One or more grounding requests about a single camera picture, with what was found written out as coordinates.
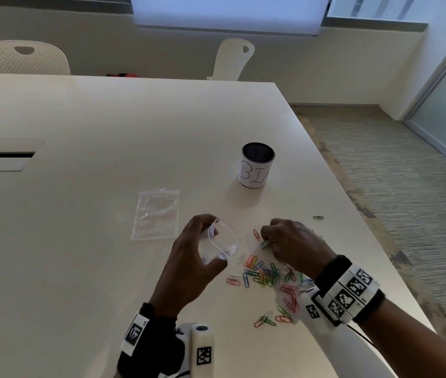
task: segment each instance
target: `floor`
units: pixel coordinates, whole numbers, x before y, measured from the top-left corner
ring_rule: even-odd
[[[293,110],[446,337],[446,158],[378,107]]]

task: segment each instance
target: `chair backrest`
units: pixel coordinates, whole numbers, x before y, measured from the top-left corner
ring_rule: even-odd
[[[0,41],[0,73],[71,75],[57,47],[37,41]]]
[[[241,38],[228,38],[219,46],[214,64],[214,73],[210,79],[214,81],[237,81],[254,53],[251,42]]]

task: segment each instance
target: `black cable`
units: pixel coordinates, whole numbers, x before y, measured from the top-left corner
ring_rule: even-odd
[[[375,345],[368,339],[366,338],[363,334],[361,334],[360,332],[358,332],[355,328],[353,328],[351,325],[347,325],[347,327],[349,329],[352,329],[353,332],[358,333],[358,335],[363,338],[366,342],[368,342],[370,345],[372,345],[373,347],[375,347]]]
[[[185,372],[182,372],[181,374],[177,375],[177,376],[176,376],[176,378],[179,378],[180,376],[185,376],[185,375],[189,375],[189,374],[190,374],[190,371],[189,371],[189,370],[187,370],[187,371],[185,371]]]

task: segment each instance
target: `chair handle hole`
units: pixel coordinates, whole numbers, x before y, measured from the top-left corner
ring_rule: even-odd
[[[15,50],[23,55],[31,55],[34,52],[34,48],[31,46],[15,46]]]

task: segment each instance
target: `clear plastic bag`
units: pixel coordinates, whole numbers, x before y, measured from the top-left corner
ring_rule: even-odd
[[[240,245],[237,230],[221,218],[200,234],[198,252],[204,264],[215,258],[230,260]]]
[[[179,190],[142,190],[132,240],[177,236]]]

